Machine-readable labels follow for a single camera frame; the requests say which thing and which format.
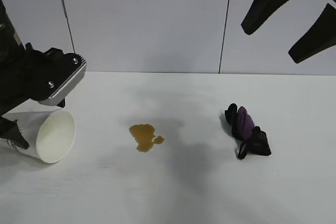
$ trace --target paper cup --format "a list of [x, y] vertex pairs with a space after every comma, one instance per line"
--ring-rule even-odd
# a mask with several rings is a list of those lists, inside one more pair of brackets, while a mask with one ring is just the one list
[[45, 163], [60, 161], [70, 151], [76, 136], [75, 120], [66, 110], [6, 114], [17, 120], [22, 137], [29, 143], [24, 150], [10, 140], [0, 138], [0, 145], [36, 157]]

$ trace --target purple cloth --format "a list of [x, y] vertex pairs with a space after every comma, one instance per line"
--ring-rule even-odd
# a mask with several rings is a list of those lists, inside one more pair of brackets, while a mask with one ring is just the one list
[[241, 106], [237, 115], [237, 131], [243, 137], [244, 140], [249, 139], [252, 136], [252, 131], [255, 125], [247, 110]]

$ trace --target screw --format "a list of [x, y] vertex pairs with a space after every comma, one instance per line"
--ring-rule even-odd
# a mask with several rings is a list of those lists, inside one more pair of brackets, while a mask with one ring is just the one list
[[0, 31], [5, 30], [6, 29], [6, 25], [5, 24], [0, 24]]
[[52, 89], [55, 85], [52, 81], [48, 81], [48, 86]]

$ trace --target brown liquid puddle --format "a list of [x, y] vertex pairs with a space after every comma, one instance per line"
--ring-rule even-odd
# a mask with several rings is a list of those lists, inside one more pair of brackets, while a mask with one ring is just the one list
[[153, 148], [154, 144], [162, 144], [164, 142], [164, 138], [161, 136], [155, 138], [154, 132], [155, 128], [150, 124], [139, 124], [130, 127], [130, 133], [138, 143], [137, 150], [139, 152], [148, 152]]

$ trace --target panel seam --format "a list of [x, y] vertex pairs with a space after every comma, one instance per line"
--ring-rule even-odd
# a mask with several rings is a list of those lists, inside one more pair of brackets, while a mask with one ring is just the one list
[[70, 36], [70, 40], [71, 40], [72, 49], [73, 49], [74, 53], [76, 53], [76, 51], [75, 51], [75, 45], [74, 45], [74, 40], [72, 38], [72, 33], [71, 33], [71, 29], [70, 29], [70, 23], [69, 23], [68, 13], [67, 13], [67, 9], [65, 8], [65, 1], [61, 0], [61, 2], [62, 2], [62, 8], [63, 8], [64, 16], [65, 16], [65, 19], [67, 21], [67, 26], [68, 26], [68, 31], [69, 31], [69, 36]]
[[225, 33], [226, 33], [226, 25], [227, 25], [227, 16], [229, 13], [229, 7], [230, 7], [230, 0], [227, 0], [227, 6], [226, 6], [226, 16], [225, 16], [225, 23], [224, 23], [224, 32], [223, 32], [223, 41], [222, 41], [222, 50], [220, 53], [220, 60], [219, 60], [219, 70], [218, 74], [221, 73], [221, 68], [222, 68], [222, 58], [223, 58], [223, 51], [224, 51], [224, 40], [225, 40]]

